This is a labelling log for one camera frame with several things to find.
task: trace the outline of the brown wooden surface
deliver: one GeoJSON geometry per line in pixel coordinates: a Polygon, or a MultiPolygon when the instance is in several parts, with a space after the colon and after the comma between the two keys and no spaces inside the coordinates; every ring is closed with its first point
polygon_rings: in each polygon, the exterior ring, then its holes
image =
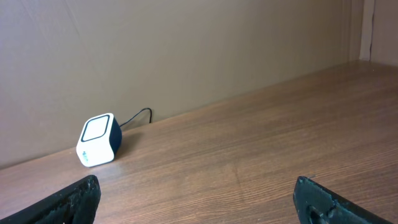
{"type": "Polygon", "coordinates": [[[95,223],[298,223],[315,175],[398,222],[397,130],[398,68],[355,62],[127,131],[109,164],[73,148],[0,170],[0,218],[94,174],[95,223]]]}

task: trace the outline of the cube-shaped device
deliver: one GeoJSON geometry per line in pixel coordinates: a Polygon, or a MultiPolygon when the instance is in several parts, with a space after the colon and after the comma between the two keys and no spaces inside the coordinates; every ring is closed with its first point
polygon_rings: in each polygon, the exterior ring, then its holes
{"type": "Polygon", "coordinates": [[[122,141],[122,131],[113,114],[106,113],[86,121],[76,152],[84,166],[111,162],[122,141]]]}

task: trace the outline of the black cable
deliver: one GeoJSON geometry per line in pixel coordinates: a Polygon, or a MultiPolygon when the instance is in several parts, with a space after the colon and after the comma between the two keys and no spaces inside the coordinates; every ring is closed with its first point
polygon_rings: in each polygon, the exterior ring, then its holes
{"type": "Polygon", "coordinates": [[[140,110],[140,112],[138,112],[138,113],[137,113],[136,115],[134,115],[132,118],[130,118],[130,120],[128,120],[128,121],[124,122],[123,124],[121,124],[119,127],[121,127],[121,126],[127,124],[128,122],[130,122],[130,121],[131,121],[132,119],[134,119],[137,115],[139,115],[139,113],[143,112],[144,110],[149,110],[149,111],[150,111],[149,123],[151,124],[151,122],[152,122],[152,109],[150,109],[150,108],[144,108],[144,109],[140,110]]]}

